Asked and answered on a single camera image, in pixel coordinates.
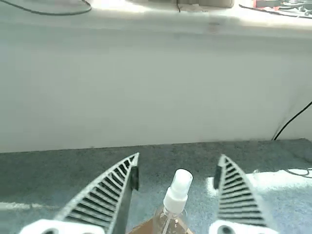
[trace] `white spray nozzle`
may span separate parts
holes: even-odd
[[[192,180],[192,174],[184,169],[175,172],[175,177],[164,198],[164,206],[169,212],[179,214],[183,211]]]

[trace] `clear plastic bottle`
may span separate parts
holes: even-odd
[[[163,205],[154,214],[153,234],[186,234],[188,219],[184,206],[192,180],[192,174],[184,169],[175,172]]]

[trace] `cardboard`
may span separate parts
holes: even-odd
[[[149,219],[132,229],[128,234],[153,234],[153,220]],[[186,234],[194,234],[190,229]]]

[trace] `liquid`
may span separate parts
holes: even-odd
[[[164,234],[163,232],[169,216],[169,212],[163,206],[155,212],[153,217],[153,234]],[[179,215],[171,216],[165,234],[186,234],[188,229],[186,216],[185,210]]]

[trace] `white wall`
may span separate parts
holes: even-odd
[[[312,97],[309,39],[0,32],[0,152],[271,139]],[[312,139],[311,119],[280,138]]]

